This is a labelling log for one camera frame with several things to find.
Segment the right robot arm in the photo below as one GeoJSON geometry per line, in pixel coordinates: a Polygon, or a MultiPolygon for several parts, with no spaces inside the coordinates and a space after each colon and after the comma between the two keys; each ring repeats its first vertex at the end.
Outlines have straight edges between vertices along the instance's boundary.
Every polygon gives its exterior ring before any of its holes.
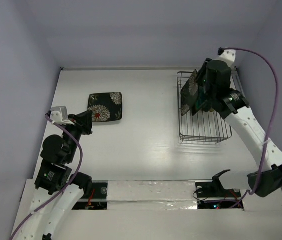
{"type": "Polygon", "coordinates": [[[239,135],[261,171],[248,174],[248,185],[265,198],[282,187],[282,151],[267,136],[244,95],[231,85],[232,70],[222,60],[207,58],[198,72],[205,106],[215,110],[239,135]]]}

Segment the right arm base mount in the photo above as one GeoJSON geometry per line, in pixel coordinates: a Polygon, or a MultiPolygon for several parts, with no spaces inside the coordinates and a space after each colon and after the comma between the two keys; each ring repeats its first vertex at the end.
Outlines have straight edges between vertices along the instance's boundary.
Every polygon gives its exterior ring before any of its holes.
{"type": "Polygon", "coordinates": [[[240,199],[242,197],[240,192],[235,192],[233,189],[224,189],[221,184],[214,183],[212,181],[196,182],[195,195],[199,199],[209,199],[209,198],[240,199]]]}

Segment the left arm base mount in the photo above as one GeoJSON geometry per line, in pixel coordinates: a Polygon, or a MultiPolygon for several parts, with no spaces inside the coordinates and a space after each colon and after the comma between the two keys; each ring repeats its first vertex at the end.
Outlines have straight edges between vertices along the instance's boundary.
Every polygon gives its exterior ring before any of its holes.
{"type": "Polygon", "coordinates": [[[108,196],[108,182],[107,181],[93,181],[90,195],[91,202],[106,202],[108,196]]]}

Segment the black floral square plate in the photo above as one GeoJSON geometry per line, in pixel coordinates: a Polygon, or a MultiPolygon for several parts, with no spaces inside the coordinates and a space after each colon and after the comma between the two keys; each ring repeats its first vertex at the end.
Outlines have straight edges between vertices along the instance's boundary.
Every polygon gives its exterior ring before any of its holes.
{"type": "Polygon", "coordinates": [[[199,86],[197,83],[198,71],[195,69],[188,81],[181,89],[181,115],[186,115],[195,105],[199,97],[199,86]]]}
{"type": "Polygon", "coordinates": [[[93,93],[88,97],[88,110],[92,111],[93,123],[120,121],[123,117],[121,92],[93,93]]]}

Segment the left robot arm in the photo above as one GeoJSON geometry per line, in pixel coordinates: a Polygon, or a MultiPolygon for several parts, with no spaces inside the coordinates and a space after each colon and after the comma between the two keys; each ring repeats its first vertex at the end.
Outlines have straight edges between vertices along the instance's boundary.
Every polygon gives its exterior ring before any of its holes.
{"type": "Polygon", "coordinates": [[[54,240],[79,199],[91,194],[92,178],[80,172],[82,136],[92,134],[91,110],[68,114],[65,106],[53,107],[46,120],[62,131],[42,144],[41,165],[27,216],[11,234],[12,240],[54,240]]]}

